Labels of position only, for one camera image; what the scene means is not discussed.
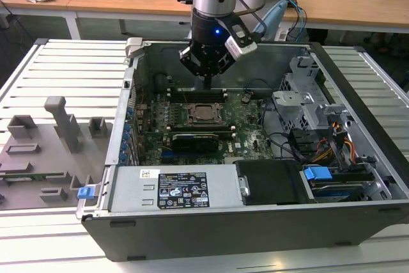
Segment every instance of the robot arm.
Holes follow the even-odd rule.
[[[192,39],[180,51],[180,61],[194,75],[204,77],[205,88],[210,88],[213,76],[224,73],[236,60],[257,49],[261,36],[251,33],[240,16],[255,13],[265,2],[235,13],[236,0],[193,0]]]

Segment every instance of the slotted aluminum plate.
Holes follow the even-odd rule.
[[[55,123],[44,108],[48,96],[64,96],[79,123],[104,116],[113,123],[126,65],[123,41],[49,40],[34,45],[0,92],[0,150],[14,115]]]
[[[366,52],[357,52],[353,47],[328,46],[324,49],[409,160],[409,99],[406,93]],[[328,81],[325,86],[335,102],[342,103]]]

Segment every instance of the metal bracket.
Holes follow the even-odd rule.
[[[300,106],[313,103],[308,93],[299,93],[296,91],[276,91],[273,93],[277,104],[286,106]]]
[[[323,109],[323,114],[325,115],[330,115],[330,114],[334,114],[334,115],[340,115],[343,113],[348,113],[347,108],[345,107],[345,105],[326,105]]]

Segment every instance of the wire bundle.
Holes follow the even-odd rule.
[[[350,147],[350,159],[353,163],[355,162],[355,145],[348,140],[347,138],[344,138],[344,143],[347,144]]]
[[[294,7],[294,9],[295,9],[295,11],[296,11],[296,13],[297,13],[297,19],[296,19],[294,25],[293,25],[293,26],[290,28],[290,30],[288,31],[288,34],[287,34],[287,35],[288,35],[289,37],[291,37],[291,38],[294,38],[295,41],[298,41],[298,39],[301,37],[302,31],[303,31],[304,28],[305,28],[305,25],[307,24],[307,12],[306,12],[303,8],[301,8],[301,7],[298,5],[298,1],[297,1],[297,0],[287,0],[287,1],[293,5],[293,7]],[[301,17],[300,32],[298,33],[298,35],[297,35],[296,37],[291,36],[290,33],[293,32],[293,30],[294,30],[295,27],[297,26],[298,21],[300,20],[300,17]]]

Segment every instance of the warning label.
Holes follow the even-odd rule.
[[[206,173],[159,174],[160,209],[209,207]]]

